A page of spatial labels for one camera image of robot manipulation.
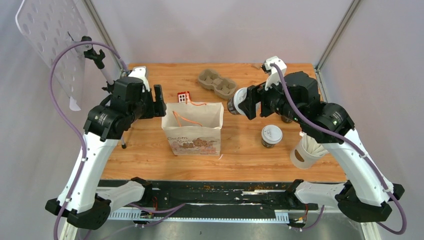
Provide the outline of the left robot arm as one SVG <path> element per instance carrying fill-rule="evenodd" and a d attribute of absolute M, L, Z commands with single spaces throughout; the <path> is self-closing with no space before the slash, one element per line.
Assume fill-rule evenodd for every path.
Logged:
<path fill-rule="evenodd" d="M 164 117 L 166 109 L 161 85 L 149 87 L 142 77 L 124 76 L 116 80 L 110 95 L 89 111 L 71 176 L 62 193 L 46 202 L 45 209 L 66 218 L 74 227 L 97 230 L 110 213 L 121 207 L 131 203 L 149 206 L 153 186 L 139 177 L 102 193 L 97 192 L 97 187 L 123 133 L 137 120 Z"/>

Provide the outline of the white plastic cup lid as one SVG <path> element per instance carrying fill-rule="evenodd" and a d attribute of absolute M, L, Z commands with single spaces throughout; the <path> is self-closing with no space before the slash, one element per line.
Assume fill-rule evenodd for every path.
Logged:
<path fill-rule="evenodd" d="M 275 145 L 283 139 L 283 132 L 278 126 L 269 124 L 262 128 L 261 138 L 265 143 Z"/>

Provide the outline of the dark brown plastic cup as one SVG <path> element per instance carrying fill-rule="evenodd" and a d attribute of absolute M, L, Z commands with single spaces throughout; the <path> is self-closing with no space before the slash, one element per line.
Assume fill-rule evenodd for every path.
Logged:
<path fill-rule="evenodd" d="M 265 148 L 273 148 L 276 144 L 275 143 L 269 143 L 266 140 L 262 139 L 261 140 L 261 144 L 265 147 Z"/>

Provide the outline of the white paper bakery bag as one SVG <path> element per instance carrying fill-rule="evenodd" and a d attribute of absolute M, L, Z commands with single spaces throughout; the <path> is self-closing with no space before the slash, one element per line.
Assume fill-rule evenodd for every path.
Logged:
<path fill-rule="evenodd" d="M 161 128 L 176 156 L 219 156 L 224 106 L 212 103 L 167 103 Z"/>

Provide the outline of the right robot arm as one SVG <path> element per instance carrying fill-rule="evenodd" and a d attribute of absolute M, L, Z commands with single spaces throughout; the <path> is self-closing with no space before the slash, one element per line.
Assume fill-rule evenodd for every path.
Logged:
<path fill-rule="evenodd" d="M 359 223 L 381 223 L 392 213 L 390 202 L 398 204 L 405 192 L 401 184 L 387 180 L 366 154 L 346 110 L 336 103 L 321 101 L 317 81 L 302 71 L 290 73 L 271 85 L 240 88 L 227 108 L 233 115 L 250 120 L 272 114 L 292 120 L 341 166 L 347 178 L 344 183 L 295 180 L 284 197 L 292 209 L 303 204 L 325 205 L 338 208 Z"/>

